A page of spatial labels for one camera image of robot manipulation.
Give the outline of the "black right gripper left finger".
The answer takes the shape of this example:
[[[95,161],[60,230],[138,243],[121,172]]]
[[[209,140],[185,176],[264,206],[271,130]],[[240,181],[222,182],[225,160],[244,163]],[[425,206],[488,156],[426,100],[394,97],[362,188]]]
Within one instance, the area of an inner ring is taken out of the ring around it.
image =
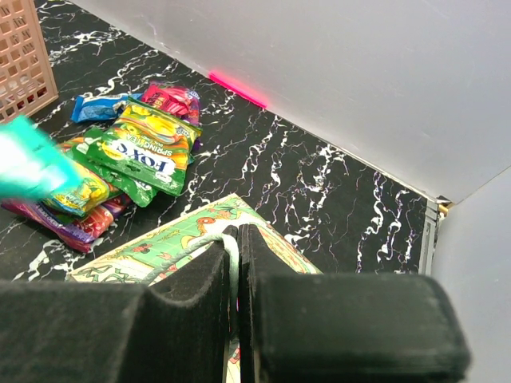
[[[2,381],[224,381],[228,263],[212,244],[151,287],[3,282]]]

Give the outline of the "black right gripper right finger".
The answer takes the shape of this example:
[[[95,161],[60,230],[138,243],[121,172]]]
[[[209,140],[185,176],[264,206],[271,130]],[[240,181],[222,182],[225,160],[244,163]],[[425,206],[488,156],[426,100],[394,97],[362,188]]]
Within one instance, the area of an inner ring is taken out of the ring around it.
[[[240,227],[244,382],[459,382],[471,353],[454,308],[415,274],[302,274]]]

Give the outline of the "green illustrated paper gift bag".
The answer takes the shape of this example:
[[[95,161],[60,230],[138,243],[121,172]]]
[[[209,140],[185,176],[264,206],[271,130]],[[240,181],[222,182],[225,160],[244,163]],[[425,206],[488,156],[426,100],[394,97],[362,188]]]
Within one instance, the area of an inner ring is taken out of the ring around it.
[[[317,271],[233,194],[107,252],[69,280],[140,287],[116,381],[254,382],[256,279]]]

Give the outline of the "purple berries candy packet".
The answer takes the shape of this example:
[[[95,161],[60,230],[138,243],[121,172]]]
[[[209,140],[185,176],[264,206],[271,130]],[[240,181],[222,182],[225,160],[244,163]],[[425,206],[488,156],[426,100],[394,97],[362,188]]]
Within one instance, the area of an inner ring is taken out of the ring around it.
[[[43,203],[15,199],[4,200],[1,206],[40,223],[69,247],[86,253],[132,202],[126,194],[121,194],[94,207],[84,216],[57,211]]]

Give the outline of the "green yellow candy packet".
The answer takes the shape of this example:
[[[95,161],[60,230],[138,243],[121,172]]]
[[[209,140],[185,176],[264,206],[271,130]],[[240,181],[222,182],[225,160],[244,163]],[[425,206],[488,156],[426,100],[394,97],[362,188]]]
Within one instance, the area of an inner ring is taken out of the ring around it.
[[[83,142],[84,137],[79,136],[58,145],[82,177],[82,182],[74,188],[53,192],[50,197],[42,201],[46,206],[57,211],[78,216],[84,216],[91,209],[122,193],[119,188],[75,160],[72,149]]]

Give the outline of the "teal white snack packet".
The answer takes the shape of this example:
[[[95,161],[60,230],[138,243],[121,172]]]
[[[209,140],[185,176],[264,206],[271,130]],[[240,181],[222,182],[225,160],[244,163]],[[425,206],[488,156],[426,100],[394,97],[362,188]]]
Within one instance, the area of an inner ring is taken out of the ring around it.
[[[38,201],[80,186],[83,176],[25,116],[1,126],[1,197]]]

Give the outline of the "purple Fox's candy packet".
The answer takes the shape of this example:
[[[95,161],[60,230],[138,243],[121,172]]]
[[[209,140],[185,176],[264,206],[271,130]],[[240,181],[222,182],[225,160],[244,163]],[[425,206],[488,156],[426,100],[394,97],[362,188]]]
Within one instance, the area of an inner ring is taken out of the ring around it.
[[[200,125],[200,97],[194,90],[152,81],[139,100],[189,124]]]

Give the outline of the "blue chocolate snack packet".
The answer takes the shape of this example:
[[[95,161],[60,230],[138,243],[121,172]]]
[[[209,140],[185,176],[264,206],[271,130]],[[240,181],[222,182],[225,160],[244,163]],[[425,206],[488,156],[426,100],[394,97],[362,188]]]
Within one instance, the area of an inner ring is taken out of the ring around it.
[[[137,100],[141,96],[141,93],[97,97],[78,96],[70,120],[74,123],[116,120],[124,110],[129,98]]]

